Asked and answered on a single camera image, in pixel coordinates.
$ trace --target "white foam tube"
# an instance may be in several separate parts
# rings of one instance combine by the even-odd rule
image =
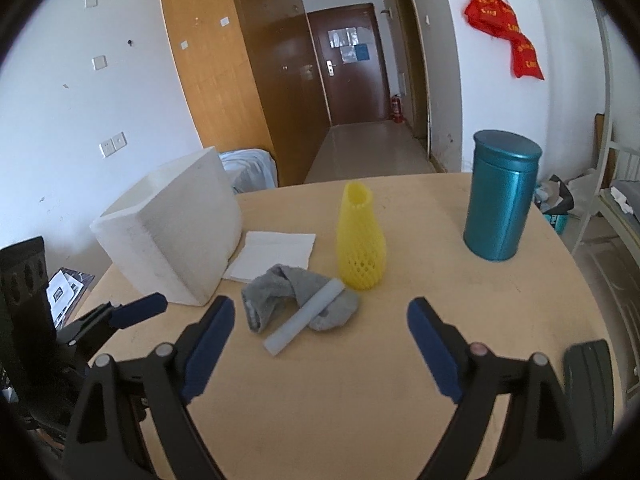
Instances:
[[[311,320],[326,309],[344,290],[344,283],[334,278],[318,290],[284,324],[264,340],[264,347],[276,357],[282,349],[297,336]]]

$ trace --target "doorway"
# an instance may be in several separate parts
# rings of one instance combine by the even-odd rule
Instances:
[[[390,92],[373,4],[310,12],[332,124],[385,121]]]
[[[427,153],[431,153],[429,91],[418,13],[414,0],[396,0],[396,6],[407,60],[414,136],[420,140]]]

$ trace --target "blue paper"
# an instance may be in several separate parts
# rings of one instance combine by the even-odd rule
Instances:
[[[356,57],[358,58],[358,61],[368,61],[371,59],[369,57],[369,47],[366,43],[357,44],[354,48],[356,49]]]

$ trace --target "wooden cabinet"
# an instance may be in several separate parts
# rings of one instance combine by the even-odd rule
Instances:
[[[162,0],[162,9],[203,145],[268,150],[280,185],[301,184],[330,126],[302,0]]]

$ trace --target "canister lid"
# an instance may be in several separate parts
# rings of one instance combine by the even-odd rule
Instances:
[[[538,171],[542,148],[533,140],[500,130],[482,130],[474,135],[476,157],[510,171]]]

